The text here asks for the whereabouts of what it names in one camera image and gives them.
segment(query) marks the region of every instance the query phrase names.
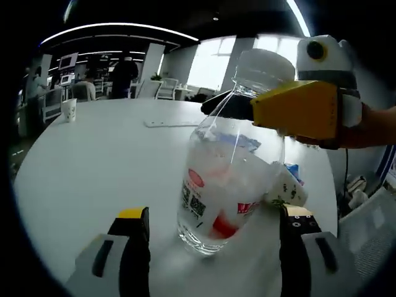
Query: round table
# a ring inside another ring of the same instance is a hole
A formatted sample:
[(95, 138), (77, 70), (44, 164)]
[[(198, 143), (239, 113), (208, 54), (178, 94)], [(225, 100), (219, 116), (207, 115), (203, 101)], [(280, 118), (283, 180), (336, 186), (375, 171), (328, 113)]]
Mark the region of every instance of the round table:
[[(126, 208), (150, 207), (150, 293), (159, 296), (280, 296), (279, 214), (261, 207), (217, 255), (200, 258), (176, 235), (187, 143), (194, 127), (144, 121), (204, 119), (200, 104), (105, 100), (77, 104), (77, 119), (55, 120), (28, 152), (15, 180), (17, 205), (42, 261), (65, 283), (81, 250)], [(337, 235), (332, 170), (324, 150), (286, 140), (300, 165), (306, 207)]]

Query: hand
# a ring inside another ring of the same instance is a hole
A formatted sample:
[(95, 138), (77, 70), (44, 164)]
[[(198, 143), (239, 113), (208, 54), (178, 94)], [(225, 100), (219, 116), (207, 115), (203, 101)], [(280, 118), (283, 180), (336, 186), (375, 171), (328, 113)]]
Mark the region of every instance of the hand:
[[(316, 139), (297, 136), (304, 144), (319, 145)], [(362, 103), (362, 120), (354, 127), (342, 126), (338, 132), (340, 147), (361, 149), (396, 144), (396, 106), (389, 110), (372, 110)]]

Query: person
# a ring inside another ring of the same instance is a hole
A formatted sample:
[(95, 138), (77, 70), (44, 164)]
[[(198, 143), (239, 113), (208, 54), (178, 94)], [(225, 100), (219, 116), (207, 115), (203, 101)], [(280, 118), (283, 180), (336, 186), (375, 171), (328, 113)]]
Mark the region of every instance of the person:
[(127, 98), (131, 80), (139, 76), (136, 63), (129, 57), (129, 53), (124, 52), (123, 56), (123, 60), (117, 63), (111, 75), (113, 81), (111, 99)]
[(38, 97), (42, 96), (46, 89), (47, 84), (41, 78), (41, 66), (38, 66), (32, 81), (27, 84), (26, 128), (29, 137), (37, 137), (43, 131)]
[(85, 75), (85, 79), (73, 85), (73, 95), (80, 100), (96, 100), (96, 89), (95, 85), (93, 84), (94, 78), (95, 73), (93, 71), (88, 71)]
[[(296, 137), (304, 144), (318, 145), (315, 139)], [(388, 110), (372, 110), (362, 103), (361, 122), (354, 127), (340, 129), (340, 147), (363, 149), (378, 145), (396, 145), (396, 106)]]

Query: window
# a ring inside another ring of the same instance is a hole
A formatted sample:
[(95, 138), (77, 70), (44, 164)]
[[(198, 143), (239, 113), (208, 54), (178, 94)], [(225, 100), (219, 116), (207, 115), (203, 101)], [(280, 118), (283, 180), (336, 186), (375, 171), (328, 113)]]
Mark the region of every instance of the window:
[(220, 90), (234, 43), (235, 36), (203, 41), (194, 56), (187, 84)]
[(260, 35), (253, 47), (278, 53), (287, 58), (296, 67), (297, 44), (299, 41), (300, 38), (295, 37)]

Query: black cable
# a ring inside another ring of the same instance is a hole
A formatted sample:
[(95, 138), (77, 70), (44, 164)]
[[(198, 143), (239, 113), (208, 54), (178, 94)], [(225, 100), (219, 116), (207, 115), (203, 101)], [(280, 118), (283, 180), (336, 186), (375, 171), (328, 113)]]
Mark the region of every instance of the black cable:
[(348, 167), (349, 167), (349, 155), (348, 155), (348, 149), (345, 149), (345, 177), (344, 177), (344, 195), (343, 195), (343, 200), (345, 201), (345, 194), (347, 192), (347, 177), (348, 177)]

